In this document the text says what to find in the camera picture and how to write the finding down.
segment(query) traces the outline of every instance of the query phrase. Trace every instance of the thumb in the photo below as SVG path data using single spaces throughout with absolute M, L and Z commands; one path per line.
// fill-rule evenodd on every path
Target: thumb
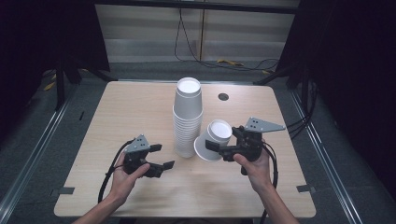
M 243 166 L 246 170 L 247 173 L 252 169 L 251 168 L 251 163 L 246 159 L 246 157 L 242 156 L 241 154 L 235 154 L 233 155 L 233 159 L 241 166 Z
M 145 172 L 147 172 L 148 169 L 149 169 L 149 164 L 145 163 L 145 164 L 139 166 L 139 168 L 137 168 L 137 170 L 135 170 L 133 173 L 131 173 L 129 175 L 129 178 L 132 178 L 133 180 L 136 180 L 137 178 L 142 176 Z

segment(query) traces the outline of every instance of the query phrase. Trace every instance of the wall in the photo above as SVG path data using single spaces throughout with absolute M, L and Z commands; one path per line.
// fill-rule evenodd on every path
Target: wall
M 246 4 L 235 0 L 216 2 Z M 297 7 L 299 1 L 251 0 L 248 4 Z M 96 10 L 110 62 L 176 60 L 178 9 L 97 5 Z M 293 15 L 182 9 L 182 19 L 197 58 L 262 60 L 280 57 Z M 192 59 L 181 26 L 178 40 L 177 55 Z

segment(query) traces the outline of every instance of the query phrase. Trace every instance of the gray floor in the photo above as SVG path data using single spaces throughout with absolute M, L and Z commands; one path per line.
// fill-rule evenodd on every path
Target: gray floor
M 254 66 L 257 62 L 245 62 Z M 196 77 L 200 81 L 229 81 L 251 83 L 265 77 L 261 71 L 237 72 L 221 68 L 207 68 L 198 63 L 112 63 L 111 76 L 125 79 L 174 80 Z M 53 208 L 57 201 L 56 190 L 64 185 L 68 172 L 78 153 L 106 83 L 86 72 L 84 79 L 70 95 L 70 103 L 49 144 L 13 209 L 8 223 L 70 223 L 73 218 L 56 217 Z M 3 200 L 23 165 L 45 131 L 56 104 L 56 90 L 42 91 L 50 82 L 43 79 L 42 87 L 26 107 L 24 116 L 16 124 L 7 141 L 1 143 L 0 192 Z M 298 120 L 299 114 L 287 90 L 286 78 L 278 78 L 271 86 L 287 124 Z M 68 93 L 73 86 L 68 85 Z M 325 146 L 334 168 L 356 206 L 362 223 L 396 223 L 396 205 L 374 173 L 350 146 L 337 129 L 326 105 L 318 98 L 312 120 Z M 317 214 L 299 219 L 302 223 L 353 223 L 348 220 L 343 206 L 327 176 L 307 132 L 293 139 L 306 182 L 315 189 L 312 197 Z M 111 218 L 108 223 L 117 223 Z

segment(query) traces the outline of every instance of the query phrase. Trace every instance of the finger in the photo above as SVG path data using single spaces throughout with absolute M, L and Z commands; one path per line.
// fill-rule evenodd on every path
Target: finger
M 136 180 L 137 178 L 142 176 L 145 172 L 147 172 L 148 169 L 149 169 L 149 164 L 145 163 L 145 164 L 139 166 L 139 168 L 137 168 L 137 170 L 135 170 L 133 173 L 131 173 L 129 175 L 129 178 Z
M 117 162 L 116 162 L 116 165 L 115 165 L 115 166 L 120 166 L 120 165 L 122 165 L 122 164 L 123 164 L 123 161 L 124 161 L 124 158 L 125 158 L 125 152 L 122 151 L 121 154 L 120 154 L 120 156 L 119 156 L 119 159 L 118 159 Z
M 252 164 L 250 163 L 250 161 L 248 161 L 248 159 L 246 159 L 244 156 L 242 156 L 241 154 L 235 154 L 233 155 L 233 159 L 241 166 L 243 166 L 247 172 L 249 172 L 252 169 Z

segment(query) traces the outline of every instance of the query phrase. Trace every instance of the white paper cup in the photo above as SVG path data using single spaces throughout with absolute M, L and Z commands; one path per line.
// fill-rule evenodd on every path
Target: white paper cup
M 175 131 L 175 138 L 177 140 L 195 140 L 199 136 L 199 130 L 184 134 L 182 131 Z
M 177 92 L 184 97 L 195 97 L 201 91 L 201 83 L 193 77 L 183 77 L 177 82 Z
M 179 117 L 176 112 L 175 112 L 175 106 L 173 106 L 173 113 L 174 113 L 174 121 L 177 121 L 177 123 L 181 123 L 181 124 L 193 124 L 193 123 L 197 123 L 197 122 L 201 122 L 202 121 L 202 117 L 204 114 L 204 110 L 201 110 L 201 114 L 198 115 L 198 117 L 194 118 L 194 119 L 183 119 L 181 117 Z
M 175 152 L 183 158 L 190 158 L 195 155 L 194 139 L 180 140 L 175 139 Z
M 180 120 L 177 118 L 177 116 L 174 116 L 175 133 L 179 133 L 179 135 L 181 136 L 189 135 L 190 133 L 200 132 L 201 123 L 202 123 L 202 116 L 192 121 Z
M 201 115 L 201 84 L 192 77 L 184 77 L 177 83 L 174 113 L 181 119 L 196 119 Z
M 218 152 L 209 150 L 205 146 L 206 140 L 218 143 L 221 147 L 227 146 L 233 130 L 231 126 L 222 119 L 213 120 L 206 128 L 206 131 L 194 141 L 196 154 L 205 161 L 219 161 L 221 156 Z

